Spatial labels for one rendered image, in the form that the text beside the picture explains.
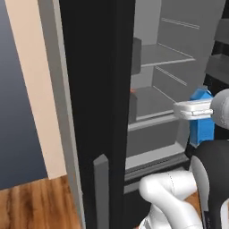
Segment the grey fridge drawer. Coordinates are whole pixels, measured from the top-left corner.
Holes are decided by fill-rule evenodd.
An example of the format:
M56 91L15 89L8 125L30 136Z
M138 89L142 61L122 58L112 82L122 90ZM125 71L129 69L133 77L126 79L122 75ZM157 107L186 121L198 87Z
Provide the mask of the grey fridge drawer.
M189 137L189 123L173 114L130 124L127 134L127 157L137 156L175 143L183 148Z

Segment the grey fridge shelf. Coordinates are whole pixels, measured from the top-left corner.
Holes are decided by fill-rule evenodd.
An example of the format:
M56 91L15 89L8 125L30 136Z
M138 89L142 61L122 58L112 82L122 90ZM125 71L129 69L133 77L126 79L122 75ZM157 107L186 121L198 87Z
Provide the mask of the grey fridge shelf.
M194 58L159 44L146 45L141 48L142 67L177 64L189 61L194 61Z
M173 112L174 101L155 87L137 89L135 95L138 121Z

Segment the dark grey door bin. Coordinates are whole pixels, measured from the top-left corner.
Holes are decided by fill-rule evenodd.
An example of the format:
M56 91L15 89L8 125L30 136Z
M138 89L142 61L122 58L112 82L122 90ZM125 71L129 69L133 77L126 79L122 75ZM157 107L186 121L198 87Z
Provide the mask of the dark grey door bin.
M131 74L138 74L141 65L141 40L134 38L132 43Z
M129 123L135 123L137 117L137 97L131 92L129 102Z

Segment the black fridge door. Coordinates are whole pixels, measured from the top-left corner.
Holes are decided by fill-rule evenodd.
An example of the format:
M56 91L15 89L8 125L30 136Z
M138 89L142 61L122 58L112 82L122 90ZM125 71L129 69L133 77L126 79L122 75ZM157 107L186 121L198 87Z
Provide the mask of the black fridge door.
M93 161L109 162L109 229L124 229L135 0L38 0L64 162L82 229L98 229Z

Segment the blue milk carton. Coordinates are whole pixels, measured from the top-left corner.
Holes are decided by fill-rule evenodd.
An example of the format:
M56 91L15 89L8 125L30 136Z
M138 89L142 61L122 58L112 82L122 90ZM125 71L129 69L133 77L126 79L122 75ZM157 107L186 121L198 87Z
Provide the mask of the blue milk carton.
M190 100L212 98L213 95L207 86L197 88L191 95ZM215 123L211 118L190 121L190 144L197 147L202 141L213 140Z

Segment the grey fridge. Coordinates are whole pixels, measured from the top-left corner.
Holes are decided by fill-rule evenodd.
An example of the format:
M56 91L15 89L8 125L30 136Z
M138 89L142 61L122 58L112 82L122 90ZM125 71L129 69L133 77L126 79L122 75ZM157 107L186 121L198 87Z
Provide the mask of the grey fridge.
M229 0L137 0L134 37L141 47L159 44L192 56L194 61L142 67L131 75L131 88L155 87L174 103L189 99L197 88L211 94L229 88ZM127 157L124 178L124 229L134 229L150 205L138 192L148 174L181 170L189 165L189 137L179 143Z

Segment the beige side panel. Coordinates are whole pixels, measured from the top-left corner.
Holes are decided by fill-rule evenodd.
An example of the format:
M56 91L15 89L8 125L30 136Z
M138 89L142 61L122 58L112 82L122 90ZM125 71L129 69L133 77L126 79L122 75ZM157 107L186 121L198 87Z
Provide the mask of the beige side panel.
M47 175L66 174L38 0L5 0Z

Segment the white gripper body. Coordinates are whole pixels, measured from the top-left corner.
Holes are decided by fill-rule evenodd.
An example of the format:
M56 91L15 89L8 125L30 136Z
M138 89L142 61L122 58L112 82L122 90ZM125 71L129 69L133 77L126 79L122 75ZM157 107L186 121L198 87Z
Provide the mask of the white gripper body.
M174 115L190 121L210 118L213 114L211 102L211 99L201 99L174 103Z

